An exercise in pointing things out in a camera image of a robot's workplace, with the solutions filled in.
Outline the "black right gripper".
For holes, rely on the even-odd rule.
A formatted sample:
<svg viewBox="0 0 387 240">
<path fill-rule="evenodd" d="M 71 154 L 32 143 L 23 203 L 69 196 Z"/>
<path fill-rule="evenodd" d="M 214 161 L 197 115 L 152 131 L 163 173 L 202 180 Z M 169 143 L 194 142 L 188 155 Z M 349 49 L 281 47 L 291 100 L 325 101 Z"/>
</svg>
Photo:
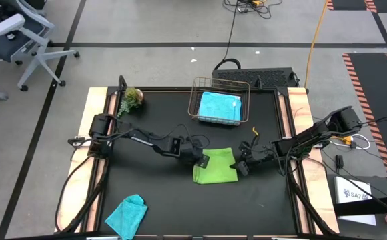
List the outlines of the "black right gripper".
<svg viewBox="0 0 387 240">
<path fill-rule="evenodd" d="M 242 153 L 238 163 L 230 165 L 230 168 L 238 169 L 243 176 L 249 174 L 249 167 L 255 167 L 276 159 L 276 153 L 270 144 L 251 145 L 247 141 L 242 141 L 239 149 Z"/>
</svg>

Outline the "green microfiber towel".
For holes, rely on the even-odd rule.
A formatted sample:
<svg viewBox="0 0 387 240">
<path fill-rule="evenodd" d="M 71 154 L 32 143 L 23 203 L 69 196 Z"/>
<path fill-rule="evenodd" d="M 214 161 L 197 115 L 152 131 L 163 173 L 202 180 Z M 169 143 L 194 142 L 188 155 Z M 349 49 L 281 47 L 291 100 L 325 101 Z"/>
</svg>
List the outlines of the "green microfiber towel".
<svg viewBox="0 0 387 240">
<path fill-rule="evenodd" d="M 232 148 L 204 149 L 203 154 L 209 157 L 206 168 L 193 167 L 193 182 L 205 185 L 231 183 L 238 181 L 238 174 L 230 166 L 235 163 Z"/>
</svg>

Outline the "light blue microfiber towel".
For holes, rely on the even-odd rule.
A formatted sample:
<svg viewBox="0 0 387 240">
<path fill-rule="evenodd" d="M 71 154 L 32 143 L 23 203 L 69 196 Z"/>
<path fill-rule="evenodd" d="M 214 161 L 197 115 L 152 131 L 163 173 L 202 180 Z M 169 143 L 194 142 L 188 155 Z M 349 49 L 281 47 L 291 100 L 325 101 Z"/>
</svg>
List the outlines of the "light blue microfiber towel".
<svg viewBox="0 0 387 240">
<path fill-rule="evenodd" d="M 241 98 L 214 92 L 203 92 L 198 109 L 200 121 L 238 126 L 241 118 Z"/>
</svg>

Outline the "teal microfiber towel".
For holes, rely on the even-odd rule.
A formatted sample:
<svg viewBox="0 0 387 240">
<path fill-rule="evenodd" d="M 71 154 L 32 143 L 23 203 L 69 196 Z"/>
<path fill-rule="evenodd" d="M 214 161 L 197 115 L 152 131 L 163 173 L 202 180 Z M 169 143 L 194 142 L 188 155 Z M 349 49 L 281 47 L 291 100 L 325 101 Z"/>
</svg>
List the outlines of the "teal microfiber towel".
<svg viewBox="0 0 387 240">
<path fill-rule="evenodd" d="M 133 240 L 147 209 L 140 195 L 130 195 L 118 205 L 105 223 L 123 240 Z"/>
</svg>

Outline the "wooden table side board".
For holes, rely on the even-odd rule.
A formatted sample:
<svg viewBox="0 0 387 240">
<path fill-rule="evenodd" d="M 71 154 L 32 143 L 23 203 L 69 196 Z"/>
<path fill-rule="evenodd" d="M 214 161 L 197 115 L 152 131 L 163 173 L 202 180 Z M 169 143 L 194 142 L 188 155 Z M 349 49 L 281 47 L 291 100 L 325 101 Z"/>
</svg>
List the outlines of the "wooden table side board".
<svg viewBox="0 0 387 240">
<path fill-rule="evenodd" d="M 107 87 L 91 87 L 87 94 L 77 138 L 89 137 L 89 129 L 96 114 L 115 112 L 116 96 Z M 89 146 L 84 143 L 73 154 L 69 168 L 71 178 L 63 189 L 57 210 L 57 228 L 65 229 L 75 219 L 85 201 L 93 193 L 103 175 L 105 161 L 88 157 Z"/>
<path fill-rule="evenodd" d="M 288 99 L 292 110 L 292 119 L 296 134 L 313 125 L 313 119 L 305 88 L 288 88 Z M 310 156 L 302 161 L 308 198 L 320 217 L 331 230 L 339 233 L 333 202 L 328 186 L 326 168 L 319 149 L 313 148 Z"/>
</svg>

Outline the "small potted green plant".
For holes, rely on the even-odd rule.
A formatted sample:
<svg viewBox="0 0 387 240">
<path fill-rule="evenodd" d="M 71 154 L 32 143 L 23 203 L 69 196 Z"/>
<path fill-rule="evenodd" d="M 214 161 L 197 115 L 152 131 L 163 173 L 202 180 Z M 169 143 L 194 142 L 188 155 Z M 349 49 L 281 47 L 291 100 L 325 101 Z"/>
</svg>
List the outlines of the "small potted green plant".
<svg viewBox="0 0 387 240">
<path fill-rule="evenodd" d="M 144 94 L 142 90 L 135 87 L 128 87 L 121 98 L 117 117 L 131 113 L 133 110 L 139 108 L 142 105 L 143 100 Z"/>
</svg>

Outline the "black perforated computer case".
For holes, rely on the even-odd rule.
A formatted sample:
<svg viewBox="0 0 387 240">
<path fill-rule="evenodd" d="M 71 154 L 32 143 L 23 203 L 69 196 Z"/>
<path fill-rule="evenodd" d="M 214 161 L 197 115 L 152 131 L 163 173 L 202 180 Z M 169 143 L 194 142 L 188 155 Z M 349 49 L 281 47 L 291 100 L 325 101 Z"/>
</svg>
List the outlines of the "black perforated computer case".
<svg viewBox="0 0 387 240">
<path fill-rule="evenodd" d="M 262 69 L 223 69 L 213 70 L 214 79 L 243 81 L 252 87 L 298 87 L 299 79 L 291 67 Z"/>
</svg>

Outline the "white paper sign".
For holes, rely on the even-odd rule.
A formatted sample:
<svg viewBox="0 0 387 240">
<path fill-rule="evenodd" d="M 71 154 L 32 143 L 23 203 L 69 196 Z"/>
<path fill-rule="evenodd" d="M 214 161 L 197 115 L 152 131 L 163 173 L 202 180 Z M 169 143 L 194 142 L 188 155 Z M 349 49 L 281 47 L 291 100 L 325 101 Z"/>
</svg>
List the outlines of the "white paper sign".
<svg viewBox="0 0 387 240">
<path fill-rule="evenodd" d="M 371 196 L 369 196 L 371 187 L 368 183 L 362 181 L 348 181 L 342 177 L 335 177 L 334 190 L 337 204 L 371 199 Z M 374 215 L 351 215 L 338 218 L 345 221 L 376 226 L 376 217 Z"/>
</svg>

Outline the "black metal bar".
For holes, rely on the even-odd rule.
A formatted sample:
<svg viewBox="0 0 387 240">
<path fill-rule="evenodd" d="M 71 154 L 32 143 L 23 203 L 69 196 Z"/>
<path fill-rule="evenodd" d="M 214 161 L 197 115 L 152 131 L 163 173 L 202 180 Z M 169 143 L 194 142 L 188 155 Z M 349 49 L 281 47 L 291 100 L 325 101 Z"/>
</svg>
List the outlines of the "black metal bar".
<svg viewBox="0 0 387 240">
<path fill-rule="evenodd" d="M 387 197 L 334 204 L 336 216 L 375 215 L 387 213 Z"/>
</svg>

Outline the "black mat orange striped edge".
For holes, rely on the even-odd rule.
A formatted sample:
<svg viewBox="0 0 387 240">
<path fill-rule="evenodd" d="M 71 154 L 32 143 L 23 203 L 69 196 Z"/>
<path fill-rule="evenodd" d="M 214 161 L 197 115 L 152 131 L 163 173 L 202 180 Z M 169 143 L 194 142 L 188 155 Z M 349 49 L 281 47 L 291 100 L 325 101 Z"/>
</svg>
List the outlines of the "black mat orange striped edge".
<svg viewBox="0 0 387 240">
<path fill-rule="evenodd" d="M 387 53 L 342 55 L 387 172 Z"/>
<path fill-rule="evenodd" d="M 327 0 L 326 6 L 331 11 L 377 12 L 373 0 Z"/>
</svg>

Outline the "grey office chair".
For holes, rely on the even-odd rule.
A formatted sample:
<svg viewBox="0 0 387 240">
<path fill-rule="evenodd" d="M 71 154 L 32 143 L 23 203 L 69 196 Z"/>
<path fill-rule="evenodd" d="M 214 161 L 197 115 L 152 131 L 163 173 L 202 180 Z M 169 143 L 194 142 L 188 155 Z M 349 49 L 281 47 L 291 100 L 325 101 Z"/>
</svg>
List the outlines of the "grey office chair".
<svg viewBox="0 0 387 240">
<path fill-rule="evenodd" d="M 43 11 L 36 10 L 25 0 L 0 0 L 0 60 L 22 65 L 22 55 L 32 56 L 17 84 L 21 91 L 28 90 L 25 82 L 38 66 L 42 66 L 58 85 L 66 85 L 54 74 L 47 61 L 69 55 L 79 58 L 80 54 L 74 50 L 48 52 L 47 48 L 53 45 L 49 35 L 54 28 Z"/>
</svg>

